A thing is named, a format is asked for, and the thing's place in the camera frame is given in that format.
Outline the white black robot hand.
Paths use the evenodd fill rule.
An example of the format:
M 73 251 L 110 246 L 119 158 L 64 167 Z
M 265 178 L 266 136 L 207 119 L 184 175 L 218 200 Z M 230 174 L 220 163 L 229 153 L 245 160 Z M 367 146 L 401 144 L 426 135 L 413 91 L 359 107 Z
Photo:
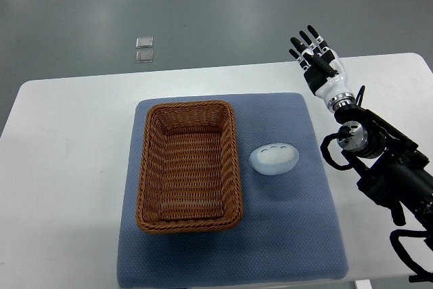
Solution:
M 288 52 L 304 70 L 309 89 L 323 100 L 328 110 L 338 110 L 353 104 L 354 94 L 347 86 L 348 75 L 339 56 L 313 26 L 308 25 L 307 30 L 316 43 L 301 30 L 299 35 L 306 45 L 296 37 L 291 37 L 294 48 Z M 320 53 L 320 49 L 325 49 L 325 52 Z

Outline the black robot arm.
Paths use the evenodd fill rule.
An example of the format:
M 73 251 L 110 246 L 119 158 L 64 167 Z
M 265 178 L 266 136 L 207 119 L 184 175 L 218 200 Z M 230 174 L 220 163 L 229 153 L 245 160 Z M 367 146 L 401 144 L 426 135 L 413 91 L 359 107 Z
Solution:
M 432 176 L 418 145 L 361 105 L 364 88 L 354 94 L 337 53 L 312 27 L 290 39 L 290 54 L 314 96 L 322 99 L 340 128 L 320 146 L 325 161 L 339 171 L 355 170 L 358 189 L 391 212 L 395 225 L 405 224 L 407 208 L 432 237 Z

